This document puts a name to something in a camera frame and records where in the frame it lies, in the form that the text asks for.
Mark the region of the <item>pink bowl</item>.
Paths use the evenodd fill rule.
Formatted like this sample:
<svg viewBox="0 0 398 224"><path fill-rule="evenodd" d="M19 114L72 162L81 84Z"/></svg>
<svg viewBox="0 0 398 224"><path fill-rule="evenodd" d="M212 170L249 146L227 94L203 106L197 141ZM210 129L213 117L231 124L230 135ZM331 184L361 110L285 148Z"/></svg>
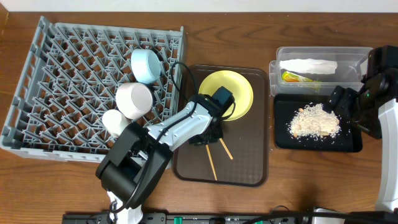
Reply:
<svg viewBox="0 0 398 224"><path fill-rule="evenodd" d="M142 83L123 83L116 91L118 110L129 119L138 119L152 109L152 92Z"/></svg>

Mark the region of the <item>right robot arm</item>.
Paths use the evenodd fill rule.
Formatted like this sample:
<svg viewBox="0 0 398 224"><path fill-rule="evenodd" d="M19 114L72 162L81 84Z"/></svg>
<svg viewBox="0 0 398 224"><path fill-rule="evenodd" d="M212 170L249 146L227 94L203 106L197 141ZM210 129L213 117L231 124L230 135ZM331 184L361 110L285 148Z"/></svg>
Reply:
<svg viewBox="0 0 398 224"><path fill-rule="evenodd" d="M336 86L328 106L352 127L382 141L376 210L397 213L397 47L372 49L361 82L358 91Z"/></svg>

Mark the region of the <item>wooden chopstick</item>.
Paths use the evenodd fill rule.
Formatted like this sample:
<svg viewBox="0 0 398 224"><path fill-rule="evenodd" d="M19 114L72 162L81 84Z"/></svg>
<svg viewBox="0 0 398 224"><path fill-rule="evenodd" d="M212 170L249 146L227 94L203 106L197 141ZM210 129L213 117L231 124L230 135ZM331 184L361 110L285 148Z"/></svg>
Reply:
<svg viewBox="0 0 398 224"><path fill-rule="evenodd" d="M231 152L229 151L227 145L226 145L225 142L223 141L223 138L219 138L219 140L220 140L221 145L222 145L223 148L225 149L225 151L226 151L228 157L229 157L231 160L233 160L234 158L233 158Z"/></svg>
<svg viewBox="0 0 398 224"><path fill-rule="evenodd" d="M217 175L216 175L216 171L215 171L215 167L214 167L214 163L213 163L213 158L212 158L211 152L210 152L210 147L209 147L208 144L206 144L205 147L206 147L206 151L207 151L207 154L208 154L208 159L209 159L209 162L210 162L210 166L211 166L211 170L212 170L212 173L213 173L213 177L214 177L215 180L218 180Z"/></svg>

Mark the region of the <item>light blue bowl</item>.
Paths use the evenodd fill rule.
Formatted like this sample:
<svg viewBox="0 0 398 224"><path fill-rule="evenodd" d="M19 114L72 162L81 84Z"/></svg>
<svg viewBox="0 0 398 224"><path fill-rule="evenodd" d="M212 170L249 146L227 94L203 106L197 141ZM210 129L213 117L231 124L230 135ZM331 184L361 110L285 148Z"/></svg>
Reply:
<svg viewBox="0 0 398 224"><path fill-rule="evenodd" d="M160 77L160 60L152 50L135 49L131 54L131 70L138 82L150 85Z"/></svg>

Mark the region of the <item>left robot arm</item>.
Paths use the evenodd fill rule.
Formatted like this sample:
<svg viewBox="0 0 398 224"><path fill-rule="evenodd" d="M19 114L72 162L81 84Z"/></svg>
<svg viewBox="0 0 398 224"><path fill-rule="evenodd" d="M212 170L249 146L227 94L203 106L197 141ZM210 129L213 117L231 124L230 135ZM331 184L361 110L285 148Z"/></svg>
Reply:
<svg viewBox="0 0 398 224"><path fill-rule="evenodd" d="M139 223L142 204L153 192L185 142L209 146L223 137L221 122L235 109L235 96L221 86L212 95L196 93L171 118L143 128L127 125L96 170L111 200L108 223Z"/></svg>

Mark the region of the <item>green orange snack wrapper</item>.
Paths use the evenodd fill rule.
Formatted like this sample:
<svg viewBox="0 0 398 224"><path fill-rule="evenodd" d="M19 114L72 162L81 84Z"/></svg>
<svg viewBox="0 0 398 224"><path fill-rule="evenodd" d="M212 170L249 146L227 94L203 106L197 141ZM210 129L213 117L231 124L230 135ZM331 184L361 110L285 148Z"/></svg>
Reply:
<svg viewBox="0 0 398 224"><path fill-rule="evenodd" d="M295 90L302 93L318 93L320 91L320 85L316 84L316 80L297 75L296 73L285 71L281 75L281 86L288 88L289 90Z"/></svg>

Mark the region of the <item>white napkin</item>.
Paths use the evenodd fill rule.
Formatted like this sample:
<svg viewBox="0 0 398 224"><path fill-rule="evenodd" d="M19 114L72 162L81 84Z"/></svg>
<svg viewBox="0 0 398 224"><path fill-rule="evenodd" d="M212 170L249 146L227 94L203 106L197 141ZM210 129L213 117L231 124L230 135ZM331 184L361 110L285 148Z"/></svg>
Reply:
<svg viewBox="0 0 398 224"><path fill-rule="evenodd" d="M279 67L284 70L296 73L309 73L329 75L335 73L338 67L336 61L317 59L290 59L279 62Z"/></svg>

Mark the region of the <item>white cup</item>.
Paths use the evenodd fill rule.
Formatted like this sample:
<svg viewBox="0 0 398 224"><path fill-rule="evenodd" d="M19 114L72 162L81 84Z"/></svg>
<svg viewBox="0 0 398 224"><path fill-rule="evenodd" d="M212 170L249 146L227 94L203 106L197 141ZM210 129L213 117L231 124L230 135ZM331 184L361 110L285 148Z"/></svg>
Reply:
<svg viewBox="0 0 398 224"><path fill-rule="evenodd" d="M102 116L102 122L112 137L118 138L124 129L131 123L122 112L118 110L108 110Z"/></svg>

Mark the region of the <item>pile of rice scraps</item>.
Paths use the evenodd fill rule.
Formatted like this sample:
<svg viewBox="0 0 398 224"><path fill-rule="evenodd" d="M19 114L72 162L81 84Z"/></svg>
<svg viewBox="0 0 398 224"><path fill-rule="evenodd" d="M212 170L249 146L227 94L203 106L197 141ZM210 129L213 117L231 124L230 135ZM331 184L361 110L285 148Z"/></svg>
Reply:
<svg viewBox="0 0 398 224"><path fill-rule="evenodd" d="M335 138L341 131L340 119L334 111L324 110L322 103L305 105L295 111L287 130L293 138Z"/></svg>

